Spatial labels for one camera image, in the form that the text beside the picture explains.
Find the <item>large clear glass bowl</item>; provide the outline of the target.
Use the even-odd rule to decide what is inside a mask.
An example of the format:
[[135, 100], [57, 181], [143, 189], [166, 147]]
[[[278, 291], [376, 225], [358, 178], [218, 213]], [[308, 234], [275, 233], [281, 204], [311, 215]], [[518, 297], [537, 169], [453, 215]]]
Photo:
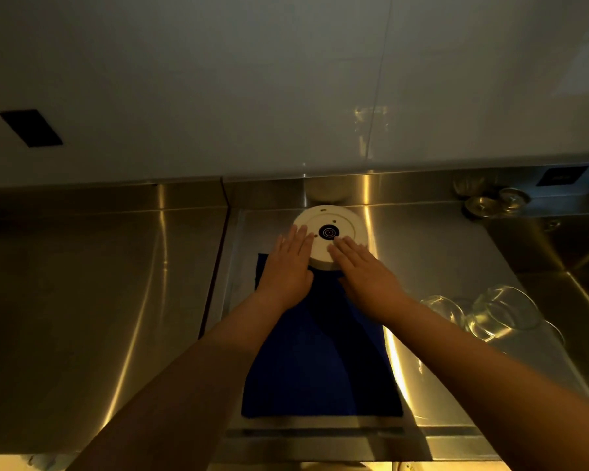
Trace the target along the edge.
[[495, 285], [480, 294], [464, 323], [466, 332], [484, 342], [511, 339], [547, 327], [565, 345], [562, 332], [544, 318], [534, 300], [510, 285]]

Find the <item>small clear glass cup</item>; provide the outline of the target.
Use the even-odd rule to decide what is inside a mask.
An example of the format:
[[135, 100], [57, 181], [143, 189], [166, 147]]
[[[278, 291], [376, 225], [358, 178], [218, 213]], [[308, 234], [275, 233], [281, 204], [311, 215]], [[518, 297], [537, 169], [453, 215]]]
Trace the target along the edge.
[[455, 301], [444, 296], [431, 295], [422, 299], [420, 303], [460, 329], [466, 329], [465, 313]]

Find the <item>white round kettle base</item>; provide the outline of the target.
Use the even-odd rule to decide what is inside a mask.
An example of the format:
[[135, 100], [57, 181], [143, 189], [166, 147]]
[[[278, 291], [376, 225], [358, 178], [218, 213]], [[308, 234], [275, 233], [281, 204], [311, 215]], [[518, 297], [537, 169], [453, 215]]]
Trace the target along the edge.
[[362, 218], [348, 208], [334, 205], [320, 205], [307, 208], [300, 213], [293, 225], [306, 226], [307, 233], [314, 235], [314, 242], [308, 264], [323, 270], [339, 270], [327, 249], [336, 237], [351, 237], [357, 244], [368, 246], [369, 232]]

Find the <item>blue cloth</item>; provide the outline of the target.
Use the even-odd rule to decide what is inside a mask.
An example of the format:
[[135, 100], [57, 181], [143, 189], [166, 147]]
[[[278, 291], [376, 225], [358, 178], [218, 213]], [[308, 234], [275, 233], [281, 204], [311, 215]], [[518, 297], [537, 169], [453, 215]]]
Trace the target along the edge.
[[247, 374], [243, 417], [403, 416], [383, 326], [347, 298], [339, 270], [308, 270], [310, 291], [280, 317]]

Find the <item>person's right forearm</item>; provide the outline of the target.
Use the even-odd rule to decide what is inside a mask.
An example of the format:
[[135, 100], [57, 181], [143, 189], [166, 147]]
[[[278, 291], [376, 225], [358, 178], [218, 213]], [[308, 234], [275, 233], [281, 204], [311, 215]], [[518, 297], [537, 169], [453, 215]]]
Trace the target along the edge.
[[414, 300], [383, 323], [456, 398], [513, 471], [589, 471], [589, 400], [461, 331]]

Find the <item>black wall socket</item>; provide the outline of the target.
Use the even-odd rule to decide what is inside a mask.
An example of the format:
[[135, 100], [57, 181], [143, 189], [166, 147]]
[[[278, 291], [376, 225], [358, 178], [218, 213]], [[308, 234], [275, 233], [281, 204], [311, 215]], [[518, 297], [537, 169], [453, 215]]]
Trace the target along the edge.
[[543, 173], [536, 186], [551, 187], [575, 184], [588, 168], [589, 166], [551, 167]]
[[29, 148], [63, 145], [63, 141], [37, 109], [3, 110], [0, 117]]

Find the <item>person's left forearm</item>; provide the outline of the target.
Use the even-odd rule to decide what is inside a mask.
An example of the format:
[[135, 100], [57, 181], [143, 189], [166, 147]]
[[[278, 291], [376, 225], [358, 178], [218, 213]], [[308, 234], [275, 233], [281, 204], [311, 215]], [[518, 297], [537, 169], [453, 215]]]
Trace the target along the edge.
[[287, 308], [253, 292], [144, 386], [66, 471], [206, 471], [251, 365]]

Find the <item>steel faucet base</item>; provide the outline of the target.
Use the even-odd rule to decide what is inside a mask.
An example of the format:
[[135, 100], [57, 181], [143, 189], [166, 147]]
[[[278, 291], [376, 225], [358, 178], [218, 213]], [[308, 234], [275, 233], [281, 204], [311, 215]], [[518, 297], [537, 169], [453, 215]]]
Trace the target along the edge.
[[467, 198], [463, 204], [463, 213], [474, 220], [495, 218], [502, 212], [501, 204], [486, 196], [472, 196]]

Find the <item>person's left hand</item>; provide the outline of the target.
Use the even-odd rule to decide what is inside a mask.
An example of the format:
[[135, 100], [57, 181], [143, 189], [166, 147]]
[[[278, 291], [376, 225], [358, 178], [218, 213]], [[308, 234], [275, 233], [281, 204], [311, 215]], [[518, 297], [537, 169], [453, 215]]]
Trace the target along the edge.
[[271, 250], [256, 288], [256, 294], [262, 302], [280, 314], [295, 307], [307, 295], [303, 290], [303, 282], [314, 235], [308, 234], [308, 259], [299, 259], [294, 254], [294, 236], [297, 230], [292, 225], [289, 232], [283, 235], [284, 241], [277, 259], [273, 259], [273, 249]]

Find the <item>person's right hand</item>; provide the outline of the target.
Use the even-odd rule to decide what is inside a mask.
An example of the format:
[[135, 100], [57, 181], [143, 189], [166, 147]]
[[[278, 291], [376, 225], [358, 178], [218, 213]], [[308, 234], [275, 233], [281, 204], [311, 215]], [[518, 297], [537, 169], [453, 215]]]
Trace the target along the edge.
[[[327, 249], [333, 259], [333, 243]], [[361, 265], [356, 268], [340, 267], [340, 270], [358, 294], [358, 308], [373, 320], [389, 327], [400, 314], [415, 306], [416, 301], [403, 290], [393, 273], [379, 262], [367, 264], [361, 261]]]

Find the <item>stainless steel sink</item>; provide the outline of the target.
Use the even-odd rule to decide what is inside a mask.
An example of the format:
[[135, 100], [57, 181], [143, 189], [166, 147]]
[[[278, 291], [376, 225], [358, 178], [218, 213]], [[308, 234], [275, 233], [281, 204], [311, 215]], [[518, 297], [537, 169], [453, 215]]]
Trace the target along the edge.
[[485, 228], [589, 387], [589, 214], [496, 219]]

